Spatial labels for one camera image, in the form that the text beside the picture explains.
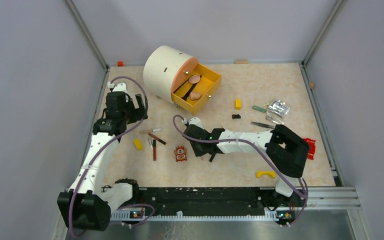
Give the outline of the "thin black stick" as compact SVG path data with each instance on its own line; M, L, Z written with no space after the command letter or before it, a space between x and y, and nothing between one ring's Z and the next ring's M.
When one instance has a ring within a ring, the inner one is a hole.
M191 84L188 80L185 80L178 88L175 89L173 94L185 94L192 87L192 85L193 84Z

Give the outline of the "black makeup brush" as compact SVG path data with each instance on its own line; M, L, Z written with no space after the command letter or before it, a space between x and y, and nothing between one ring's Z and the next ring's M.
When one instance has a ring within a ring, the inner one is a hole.
M182 97L184 101L187 101L189 95L193 92L194 88L196 87L197 83L194 83L189 90L186 92L186 94Z

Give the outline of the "cream round drawer organizer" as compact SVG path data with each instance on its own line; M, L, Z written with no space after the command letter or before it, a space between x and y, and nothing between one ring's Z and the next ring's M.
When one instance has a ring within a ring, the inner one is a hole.
M192 75L200 75L193 92L202 94L201 99L184 101L186 94L173 94ZM196 115L216 93L222 83L221 74L201 64L199 60L183 51L162 45L145 62L142 79L148 90L161 99L176 104L193 116Z

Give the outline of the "beige makeup sponge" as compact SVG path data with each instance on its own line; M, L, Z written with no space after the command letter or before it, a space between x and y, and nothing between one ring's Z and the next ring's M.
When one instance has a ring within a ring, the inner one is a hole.
M198 100L200 100L202 98L202 96L203 95L201 93L195 92L195 91L193 91L193 92L191 92L189 94L189 97L190 97L191 101L198 101Z

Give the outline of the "pink round powder puff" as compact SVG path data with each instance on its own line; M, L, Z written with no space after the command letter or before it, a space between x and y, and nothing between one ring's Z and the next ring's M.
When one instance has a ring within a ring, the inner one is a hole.
M201 80L202 76L201 75L192 75L189 77L188 82L190 84L197 84Z

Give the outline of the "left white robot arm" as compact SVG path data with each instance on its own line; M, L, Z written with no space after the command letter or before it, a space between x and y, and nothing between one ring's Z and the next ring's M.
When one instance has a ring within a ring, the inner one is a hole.
M122 137L148 118L148 98L133 78L118 76L108 83L106 107L92 127L90 146L71 186L60 192L57 205L72 237L86 231L105 231L111 215L124 203L134 207L140 193L133 183L121 181L107 191L102 185L111 157Z

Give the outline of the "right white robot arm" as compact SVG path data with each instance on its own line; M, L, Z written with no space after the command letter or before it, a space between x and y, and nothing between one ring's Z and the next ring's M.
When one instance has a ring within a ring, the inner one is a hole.
M259 154L277 175L273 200L287 206L297 194L308 198L308 185L303 179L310 150L309 144L285 125L260 132L231 131L215 128L209 132L198 117L186 119L176 114L174 128L187 139L197 157L205 154Z

